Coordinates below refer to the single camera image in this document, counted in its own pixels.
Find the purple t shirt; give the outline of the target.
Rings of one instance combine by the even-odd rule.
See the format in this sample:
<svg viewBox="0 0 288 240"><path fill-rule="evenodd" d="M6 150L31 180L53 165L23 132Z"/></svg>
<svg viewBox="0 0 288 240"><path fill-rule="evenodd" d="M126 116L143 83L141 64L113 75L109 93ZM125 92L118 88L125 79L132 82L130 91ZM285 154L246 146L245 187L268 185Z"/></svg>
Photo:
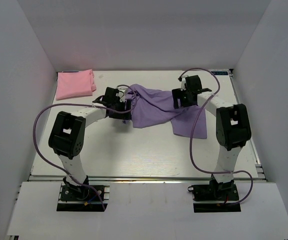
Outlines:
<svg viewBox="0 0 288 240"><path fill-rule="evenodd" d="M131 111L134 128L143 129L170 122L173 134L181 137L191 136L193 123L200 112L197 105L175 109L171 91L149 89L139 84L130 86L126 99L131 99L134 106Z"/></svg>

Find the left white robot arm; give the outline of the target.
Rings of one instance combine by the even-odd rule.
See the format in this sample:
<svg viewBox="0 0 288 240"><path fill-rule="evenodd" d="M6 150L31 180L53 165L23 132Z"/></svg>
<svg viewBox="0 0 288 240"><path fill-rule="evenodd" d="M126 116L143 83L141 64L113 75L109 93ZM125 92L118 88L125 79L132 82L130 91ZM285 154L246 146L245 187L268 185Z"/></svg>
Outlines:
<svg viewBox="0 0 288 240"><path fill-rule="evenodd" d="M73 185L72 193L83 200L89 196L90 187L80 153L84 146L85 131L90 125L106 118L128 121L137 104L136 92L127 85L107 87L105 93L92 104L82 104L75 112L60 111L52 127L48 145L61 160L66 178Z"/></svg>

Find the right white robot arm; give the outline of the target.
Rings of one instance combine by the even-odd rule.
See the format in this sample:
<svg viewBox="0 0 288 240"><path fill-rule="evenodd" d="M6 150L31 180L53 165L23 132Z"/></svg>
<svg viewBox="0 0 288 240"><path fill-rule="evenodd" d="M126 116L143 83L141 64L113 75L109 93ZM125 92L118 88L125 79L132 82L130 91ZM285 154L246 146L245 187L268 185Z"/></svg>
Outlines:
<svg viewBox="0 0 288 240"><path fill-rule="evenodd" d="M203 88L198 75L180 77L179 81L181 87L171 91L175 109L199 106L198 115L206 110L215 116L215 135L220 147L215 170L209 172L216 181L209 192L220 200L227 195L226 183L234 179L238 156L252 136L247 107L227 102L211 89Z"/></svg>

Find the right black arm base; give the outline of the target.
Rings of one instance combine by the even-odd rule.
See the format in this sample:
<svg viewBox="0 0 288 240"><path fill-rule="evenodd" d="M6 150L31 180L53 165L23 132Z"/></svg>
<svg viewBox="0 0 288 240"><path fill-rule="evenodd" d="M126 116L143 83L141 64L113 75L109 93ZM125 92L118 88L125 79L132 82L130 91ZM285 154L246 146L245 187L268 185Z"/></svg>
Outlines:
<svg viewBox="0 0 288 240"><path fill-rule="evenodd" d="M239 193L233 180L218 183L195 184L187 188L192 194L195 213L237 213L241 211Z"/></svg>

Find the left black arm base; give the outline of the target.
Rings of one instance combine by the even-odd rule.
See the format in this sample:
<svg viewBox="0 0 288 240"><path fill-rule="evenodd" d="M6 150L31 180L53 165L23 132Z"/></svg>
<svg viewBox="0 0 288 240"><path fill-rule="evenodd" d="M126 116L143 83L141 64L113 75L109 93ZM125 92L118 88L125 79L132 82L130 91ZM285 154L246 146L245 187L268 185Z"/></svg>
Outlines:
<svg viewBox="0 0 288 240"><path fill-rule="evenodd" d="M56 211L57 212L104 212L109 202L108 185L93 185L92 188L74 185L63 178Z"/></svg>

